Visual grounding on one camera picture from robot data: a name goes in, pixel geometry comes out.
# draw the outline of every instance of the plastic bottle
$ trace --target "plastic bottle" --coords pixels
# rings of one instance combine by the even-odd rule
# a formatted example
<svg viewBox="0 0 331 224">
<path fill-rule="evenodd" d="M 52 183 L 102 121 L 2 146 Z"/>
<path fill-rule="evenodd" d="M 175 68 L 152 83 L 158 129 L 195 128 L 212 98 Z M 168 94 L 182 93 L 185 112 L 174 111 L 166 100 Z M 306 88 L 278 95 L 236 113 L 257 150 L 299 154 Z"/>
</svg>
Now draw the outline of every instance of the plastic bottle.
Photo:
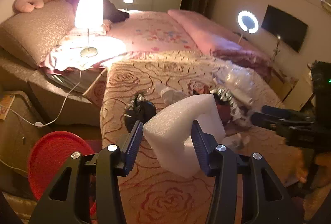
<svg viewBox="0 0 331 224">
<path fill-rule="evenodd" d="M 187 97 L 183 92 L 176 91 L 173 88 L 167 87 L 160 82 L 155 83 L 155 90 L 161 96 L 163 102 L 167 106 Z"/>
</svg>

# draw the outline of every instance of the red round cushion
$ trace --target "red round cushion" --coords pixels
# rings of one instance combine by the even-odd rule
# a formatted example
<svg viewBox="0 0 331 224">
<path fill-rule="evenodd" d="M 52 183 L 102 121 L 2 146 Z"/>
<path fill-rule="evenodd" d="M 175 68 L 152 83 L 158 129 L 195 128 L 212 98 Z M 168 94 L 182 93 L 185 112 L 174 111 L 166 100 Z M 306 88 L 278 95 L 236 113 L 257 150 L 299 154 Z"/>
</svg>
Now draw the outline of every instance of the red round cushion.
<svg viewBox="0 0 331 224">
<path fill-rule="evenodd" d="M 42 197 L 60 167 L 75 151 L 79 151 L 83 156 L 94 154 L 87 142 L 69 132 L 52 132 L 37 141 L 28 160 L 28 180 L 37 200 Z"/>
</svg>

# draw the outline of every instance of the white foam block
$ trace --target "white foam block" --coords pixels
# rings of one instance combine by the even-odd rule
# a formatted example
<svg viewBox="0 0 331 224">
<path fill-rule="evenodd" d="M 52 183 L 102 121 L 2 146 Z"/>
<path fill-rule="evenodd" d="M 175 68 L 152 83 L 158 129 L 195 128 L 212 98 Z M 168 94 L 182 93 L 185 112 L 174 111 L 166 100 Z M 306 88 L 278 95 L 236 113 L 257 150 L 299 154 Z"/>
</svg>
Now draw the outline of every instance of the white foam block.
<svg viewBox="0 0 331 224">
<path fill-rule="evenodd" d="M 218 143 L 223 140 L 225 131 L 212 94 L 178 101 L 157 113 L 143 127 L 144 137 L 160 165 L 183 177 L 191 177 L 200 170 L 191 140 L 195 119 L 204 133 L 213 135 Z"/>
</svg>

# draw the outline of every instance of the pink neck pillow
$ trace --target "pink neck pillow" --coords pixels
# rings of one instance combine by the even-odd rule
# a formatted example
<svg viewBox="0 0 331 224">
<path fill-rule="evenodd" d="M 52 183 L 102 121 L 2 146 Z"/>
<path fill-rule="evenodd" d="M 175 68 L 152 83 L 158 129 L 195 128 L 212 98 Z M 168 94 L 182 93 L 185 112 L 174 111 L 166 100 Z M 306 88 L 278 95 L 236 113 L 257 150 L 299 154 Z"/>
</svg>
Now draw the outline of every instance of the pink neck pillow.
<svg viewBox="0 0 331 224">
<path fill-rule="evenodd" d="M 42 8 L 44 2 L 42 0 L 16 0 L 14 6 L 19 12 L 31 12 L 34 8 Z"/>
</svg>

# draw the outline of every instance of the wall-mounted tv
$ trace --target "wall-mounted tv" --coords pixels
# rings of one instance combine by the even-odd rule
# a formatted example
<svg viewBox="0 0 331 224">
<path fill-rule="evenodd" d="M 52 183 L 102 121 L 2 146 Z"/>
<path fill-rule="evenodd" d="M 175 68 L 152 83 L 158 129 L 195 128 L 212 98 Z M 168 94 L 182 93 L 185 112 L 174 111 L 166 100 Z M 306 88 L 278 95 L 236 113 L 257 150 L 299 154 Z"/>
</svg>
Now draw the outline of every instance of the wall-mounted tv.
<svg viewBox="0 0 331 224">
<path fill-rule="evenodd" d="M 268 5 L 262 28 L 276 37 L 279 35 L 283 42 L 296 52 L 299 52 L 305 39 L 308 25 L 292 15 Z"/>
</svg>

